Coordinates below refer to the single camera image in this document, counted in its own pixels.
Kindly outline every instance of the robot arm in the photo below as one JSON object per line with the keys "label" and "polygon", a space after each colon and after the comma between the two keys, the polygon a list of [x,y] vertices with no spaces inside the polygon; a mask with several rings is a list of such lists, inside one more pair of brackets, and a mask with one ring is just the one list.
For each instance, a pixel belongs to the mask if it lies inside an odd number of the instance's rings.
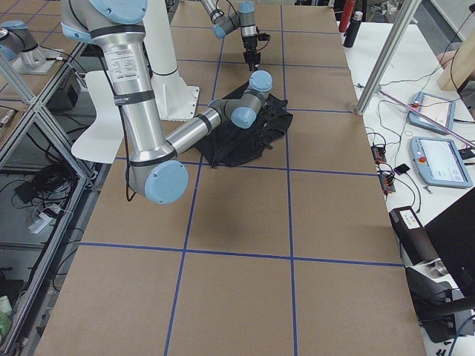
{"label": "robot arm", "polygon": [[249,127],[272,87],[267,72],[253,73],[239,100],[217,100],[165,138],[143,53],[142,18],[147,0],[62,0],[63,33],[99,45],[109,69],[114,101],[124,113],[133,148],[128,184],[157,203],[181,197],[188,184],[177,155],[216,128],[224,119]]}
{"label": "robot arm", "polygon": [[249,66],[250,71],[258,69],[261,63],[261,53],[258,51],[259,41],[269,41],[270,35],[260,33],[255,24],[254,3],[251,1],[241,2],[237,13],[226,16],[217,6],[215,0],[201,0],[206,12],[213,23],[213,31],[216,37],[223,39],[232,31],[240,27],[240,34],[243,40],[244,61]]}
{"label": "robot arm", "polygon": [[8,61],[13,60],[19,54],[24,65],[32,69],[46,62],[38,43],[31,35],[27,25],[21,21],[7,21],[0,24],[0,53]]}

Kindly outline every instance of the white table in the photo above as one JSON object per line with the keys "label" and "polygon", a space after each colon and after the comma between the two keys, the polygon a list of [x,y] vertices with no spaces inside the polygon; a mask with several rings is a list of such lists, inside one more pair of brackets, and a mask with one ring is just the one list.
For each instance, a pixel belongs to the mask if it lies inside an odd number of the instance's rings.
{"label": "white table", "polygon": [[[354,46],[352,48],[345,48],[348,65],[352,72],[353,84],[366,84],[376,59],[378,58],[382,46],[387,38],[387,35],[390,32],[390,29],[391,24],[361,24],[361,28],[358,32],[358,36],[356,37]],[[437,68],[438,64],[439,63],[437,62],[436,57],[432,53],[418,27],[412,24],[407,29],[384,74],[381,83],[384,84],[403,79],[418,79],[422,76],[432,73]],[[416,93],[422,90],[424,86],[425,92],[433,93],[437,96],[448,99],[457,99],[458,94],[456,92],[448,92],[439,89],[436,80],[441,73],[442,69],[438,69],[437,72],[435,72],[430,78],[424,78],[417,82],[393,83],[383,86],[383,90],[396,97],[400,101],[406,103],[409,103]],[[359,97],[361,95],[362,89],[355,89],[356,95]],[[407,110],[386,102],[383,102],[380,105],[380,121],[377,113],[377,107],[381,100],[387,99],[381,94],[376,94],[372,98],[370,105],[364,113],[364,123],[367,127],[384,136],[387,142],[397,142],[399,141],[399,138],[394,133],[391,133],[383,128],[381,123],[386,128],[389,128],[397,133],[402,132],[401,147],[397,153],[397,156],[396,152],[398,145],[388,145],[386,147],[386,157],[387,161],[393,168],[401,165],[402,163],[407,164],[411,168],[408,173],[418,185],[421,193],[422,207],[417,216],[421,220],[421,223],[425,225],[439,213],[445,210],[448,206],[450,206],[453,202],[457,201],[463,194],[467,193],[468,189],[431,186],[429,187],[430,192],[432,193],[431,194],[428,190],[423,188],[426,186],[426,184],[417,173],[416,166],[410,157],[409,141],[412,136],[451,137],[439,135],[433,131],[425,130],[424,128],[419,128],[409,123],[404,126]],[[462,100],[456,102],[455,118],[465,121],[473,121]],[[475,125],[454,123],[453,130],[467,139],[475,139]],[[374,136],[375,135],[368,136],[370,142],[373,141]],[[457,142],[455,139],[453,140],[457,147],[464,147],[461,142]],[[382,143],[381,137],[376,137],[375,143]],[[467,169],[471,179],[475,182],[475,166],[468,166]],[[398,179],[407,183],[414,191],[416,191],[413,183],[405,174],[398,177]],[[397,181],[395,182],[395,187],[396,193],[389,194],[387,198],[388,211],[391,211],[397,207],[410,205],[412,203],[413,195],[407,187]],[[419,199],[417,199],[413,210],[415,211],[418,206]],[[444,346],[443,343],[432,343],[423,329],[422,334],[424,336],[427,355],[434,355],[439,349],[448,349],[448,347]],[[453,356],[473,355],[474,350],[475,337],[461,337],[457,341]]]}

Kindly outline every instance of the blue joint cap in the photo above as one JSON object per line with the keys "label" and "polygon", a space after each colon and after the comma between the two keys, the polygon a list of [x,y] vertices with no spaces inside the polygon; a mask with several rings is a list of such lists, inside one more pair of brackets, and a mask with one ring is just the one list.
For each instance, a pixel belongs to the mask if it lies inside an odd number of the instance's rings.
{"label": "blue joint cap", "polygon": [[254,3],[251,1],[241,2],[239,4],[238,11],[240,13],[253,13],[254,12]]}
{"label": "blue joint cap", "polygon": [[89,0],[89,2],[102,15],[118,24],[141,22],[148,6],[148,0]]}
{"label": "blue joint cap", "polygon": [[0,53],[5,57],[7,61],[13,61],[16,57],[16,53],[10,48],[0,45]]}
{"label": "blue joint cap", "polygon": [[4,27],[7,30],[25,30],[28,28],[28,26],[20,20],[6,21],[3,24],[0,24],[0,27]]}
{"label": "blue joint cap", "polygon": [[61,26],[63,34],[69,39],[79,42],[92,43],[92,38],[89,32],[77,30],[63,23],[61,23]]}
{"label": "blue joint cap", "polygon": [[218,24],[213,25],[213,31],[216,37],[218,37],[219,39],[223,39],[224,37],[226,37],[226,32]]}
{"label": "blue joint cap", "polygon": [[251,75],[249,85],[257,91],[270,91],[272,89],[272,77],[265,70],[257,70]]}
{"label": "blue joint cap", "polygon": [[145,196],[157,204],[170,204],[185,193],[188,180],[183,163],[174,159],[160,163],[148,175]]}
{"label": "blue joint cap", "polygon": [[258,115],[251,108],[241,106],[231,114],[231,121],[239,128],[250,128]]}

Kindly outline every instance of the tablet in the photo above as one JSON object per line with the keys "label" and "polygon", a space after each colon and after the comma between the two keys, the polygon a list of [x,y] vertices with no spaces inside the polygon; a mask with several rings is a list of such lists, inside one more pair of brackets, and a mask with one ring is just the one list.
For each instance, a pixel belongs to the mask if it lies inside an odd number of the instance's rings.
{"label": "tablet", "polygon": [[[445,126],[449,130],[452,129],[453,116],[455,115],[455,101],[420,91],[416,94],[416,97],[413,100],[413,103],[414,102],[419,103],[419,106],[415,108],[418,112],[430,117],[432,120]],[[439,134],[447,134],[441,128],[431,124],[416,113],[409,111],[407,118],[409,119],[409,122],[415,126],[427,128],[428,130],[435,131]]]}
{"label": "tablet", "polygon": [[428,185],[469,188],[472,181],[451,139],[413,137],[410,150],[421,178]]}

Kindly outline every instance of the black cloth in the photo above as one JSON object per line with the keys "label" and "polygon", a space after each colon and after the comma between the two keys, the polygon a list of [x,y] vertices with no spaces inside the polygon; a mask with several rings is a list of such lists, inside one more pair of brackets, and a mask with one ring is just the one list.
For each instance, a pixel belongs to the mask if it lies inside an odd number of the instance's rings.
{"label": "black cloth", "polygon": [[[241,98],[248,85],[240,86],[224,99]],[[250,128],[242,129],[226,120],[194,147],[212,167],[219,164],[235,167],[252,161],[262,156],[265,148],[272,149],[270,143],[287,132],[293,115],[285,111],[286,105],[286,100],[279,100],[269,94]]]}

